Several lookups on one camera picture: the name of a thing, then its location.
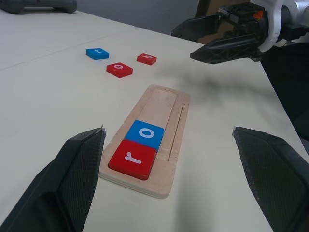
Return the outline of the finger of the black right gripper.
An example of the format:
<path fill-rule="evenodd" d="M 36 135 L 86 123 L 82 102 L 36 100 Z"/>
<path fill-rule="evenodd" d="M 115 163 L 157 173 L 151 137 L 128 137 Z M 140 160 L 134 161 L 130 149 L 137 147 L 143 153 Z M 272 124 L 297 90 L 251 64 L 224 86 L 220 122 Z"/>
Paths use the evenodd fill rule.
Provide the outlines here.
<path fill-rule="evenodd" d="M 177 38 L 202 38 L 216 34 L 220 26 L 220 16 L 210 16 L 187 19 L 172 30 L 171 35 Z"/>
<path fill-rule="evenodd" d="M 219 64 L 254 56 L 257 36 L 243 34 L 215 39 L 190 54 L 190 58 L 207 64 Z"/>

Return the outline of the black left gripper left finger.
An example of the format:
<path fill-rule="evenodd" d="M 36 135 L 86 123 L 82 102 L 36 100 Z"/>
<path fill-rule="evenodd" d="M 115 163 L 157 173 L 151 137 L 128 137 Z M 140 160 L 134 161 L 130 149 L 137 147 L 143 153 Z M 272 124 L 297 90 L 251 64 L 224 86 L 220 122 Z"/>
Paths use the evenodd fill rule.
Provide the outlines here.
<path fill-rule="evenodd" d="M 104 127 L 68 139 L 30 183 L 0 232 L 82 232 L 96 191 Z"/>

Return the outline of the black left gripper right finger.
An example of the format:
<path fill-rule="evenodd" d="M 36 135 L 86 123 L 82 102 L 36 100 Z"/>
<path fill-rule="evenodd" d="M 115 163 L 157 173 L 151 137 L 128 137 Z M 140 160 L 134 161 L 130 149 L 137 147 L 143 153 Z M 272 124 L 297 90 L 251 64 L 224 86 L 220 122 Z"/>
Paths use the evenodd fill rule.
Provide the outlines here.
<path fill-rule="evenodd" d="M 309 232 L 309 163 L 284 139 L 234 127 L 249 188 L 273 232 Z"/>

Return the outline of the red letter b block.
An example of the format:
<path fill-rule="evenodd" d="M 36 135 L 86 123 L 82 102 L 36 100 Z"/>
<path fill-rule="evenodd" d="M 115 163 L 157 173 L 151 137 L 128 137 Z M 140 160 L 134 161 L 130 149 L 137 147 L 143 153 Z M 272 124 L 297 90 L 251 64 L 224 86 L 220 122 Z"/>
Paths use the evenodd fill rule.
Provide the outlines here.
<path fill-rule="evenodd" d="M 146 53 L 142 53 L 137 56 L 137 62 L 144 63 L 147 65 L 153 65 L 157 61 L 157 57 L 153 55 L 149 55 Z"/>

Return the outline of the red letter o block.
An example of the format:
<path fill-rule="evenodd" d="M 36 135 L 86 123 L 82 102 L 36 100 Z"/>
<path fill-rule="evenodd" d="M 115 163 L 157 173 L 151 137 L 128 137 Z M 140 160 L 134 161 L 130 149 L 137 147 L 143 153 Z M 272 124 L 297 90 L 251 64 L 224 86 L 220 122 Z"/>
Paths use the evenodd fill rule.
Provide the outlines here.
<path fill-rule="evenodd" d="M 118 78 L 133 74 L 133 69 L 121 62 L 107 65 L 106 71 Z"/>

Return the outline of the blue letter t block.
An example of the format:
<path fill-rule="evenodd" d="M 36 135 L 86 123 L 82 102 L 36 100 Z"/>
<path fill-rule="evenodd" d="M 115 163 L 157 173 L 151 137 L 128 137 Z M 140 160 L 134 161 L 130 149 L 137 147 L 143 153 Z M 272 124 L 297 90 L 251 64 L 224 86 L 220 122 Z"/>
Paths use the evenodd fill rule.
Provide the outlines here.
<path fill-rule="evenodd" d="M 108 59 L 110 56 L 110 54 L 107 51 L 103 50 L 102 48 L 86 49 L 85 53 L 93 60 Z"/>

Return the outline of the red letter r block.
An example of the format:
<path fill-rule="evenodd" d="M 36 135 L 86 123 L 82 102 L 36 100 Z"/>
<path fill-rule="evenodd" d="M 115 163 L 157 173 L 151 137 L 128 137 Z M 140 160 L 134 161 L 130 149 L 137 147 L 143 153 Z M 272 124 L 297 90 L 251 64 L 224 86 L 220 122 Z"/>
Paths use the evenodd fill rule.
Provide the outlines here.
<path fill-rule="evenodd" d="M 155 156 L 154 148 L 124 139 L 114 152 L 108 167 L 139 180 L 147 180 Z"/>

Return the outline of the wooden letter tray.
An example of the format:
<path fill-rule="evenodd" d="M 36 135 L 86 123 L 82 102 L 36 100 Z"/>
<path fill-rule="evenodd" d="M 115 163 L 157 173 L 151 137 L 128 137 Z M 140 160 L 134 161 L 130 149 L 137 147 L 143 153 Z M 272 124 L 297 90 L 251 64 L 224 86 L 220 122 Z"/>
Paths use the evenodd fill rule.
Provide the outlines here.
<path fill-rule="evenodd" d="M 155 84 L 150 85 L 104 149 L 99 176 L 155 198 L 166 198 L 174 180 L 189 103 L 190 96 L 186 93 Z M 114 152 L 125 139 L 135 120 L 165 129 L 147 180 L 139 180 L 108 167 Z"/>

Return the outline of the blue letter o block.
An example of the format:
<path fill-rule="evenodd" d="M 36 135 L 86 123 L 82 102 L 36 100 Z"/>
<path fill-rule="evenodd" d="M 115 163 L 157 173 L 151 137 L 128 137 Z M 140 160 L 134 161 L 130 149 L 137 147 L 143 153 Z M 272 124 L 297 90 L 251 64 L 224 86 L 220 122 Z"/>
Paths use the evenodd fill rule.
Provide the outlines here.
<path fill-rule="evenodd" d="M 165 129 L 140 120 L 135 120 L 125 139 L 159 150 Z"/>

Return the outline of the dark grey remote controller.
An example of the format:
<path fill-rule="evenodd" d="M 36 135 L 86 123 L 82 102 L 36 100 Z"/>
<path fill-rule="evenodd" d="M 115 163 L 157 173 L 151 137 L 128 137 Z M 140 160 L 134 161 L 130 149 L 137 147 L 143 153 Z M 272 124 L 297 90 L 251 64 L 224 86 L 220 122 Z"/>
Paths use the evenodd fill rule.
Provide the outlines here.
<path fill-rule="evenodd" d="M 0 0 L 0 9 L 11 14 L 20 14 L 26 7 L 49 7 L 74 13 L 77 10 L 77 0 Z"/>

